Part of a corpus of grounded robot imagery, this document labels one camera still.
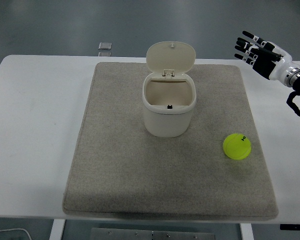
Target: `trash bin lid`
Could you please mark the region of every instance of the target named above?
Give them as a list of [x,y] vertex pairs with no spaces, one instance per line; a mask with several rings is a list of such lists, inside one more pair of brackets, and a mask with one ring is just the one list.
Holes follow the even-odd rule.
[[174,74],[188,72],[196,60],[196,51],[189,44],[162,41],[152,45],[146,53],[146,64],[154,73],[174,70]]

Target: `yellow tennis ball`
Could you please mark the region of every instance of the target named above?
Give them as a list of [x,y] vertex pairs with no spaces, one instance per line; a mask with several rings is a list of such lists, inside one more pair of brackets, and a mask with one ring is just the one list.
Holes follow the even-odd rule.
[[233,133],[223,141],[225,155],[233,160],[242,160],[251,152],[250,140],[241,133]]

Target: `lid hinge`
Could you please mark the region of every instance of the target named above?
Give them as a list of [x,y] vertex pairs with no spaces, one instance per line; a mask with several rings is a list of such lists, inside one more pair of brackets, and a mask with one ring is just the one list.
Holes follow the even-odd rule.
[[174,77],[175,76],[175,70],[172,69],[164,69],[162,77]]

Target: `white table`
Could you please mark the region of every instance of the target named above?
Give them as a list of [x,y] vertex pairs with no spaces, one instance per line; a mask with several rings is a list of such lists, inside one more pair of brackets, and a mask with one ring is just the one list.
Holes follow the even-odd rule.
[[[145,61],[38,55],[2,61],[0,217],[73,218],[62,211],[63,193],[95,66]],[[286,104],[292,89],[260,77],[240,60],[195,63],[240,68],[279,208],[267,223],[300,224],[300,117]],[[300,99],[295,102],[300,106]]]

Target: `robotic arm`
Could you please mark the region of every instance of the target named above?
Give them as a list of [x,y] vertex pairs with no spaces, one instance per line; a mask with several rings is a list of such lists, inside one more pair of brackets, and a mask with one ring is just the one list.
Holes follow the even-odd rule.
[[278,80],[288,88],[293,88],[294,91],[289,95],[286,103],[300,117],[300,110],[293,102],[295,96],[300,96],[300,65],[294,63],[291,55],[274,43],[265,41],[247,31],[242,33],[255,43],[239,37],[235,49],[246,56],[237,53],[234,56],[251,65],[253,70],[262,77]]

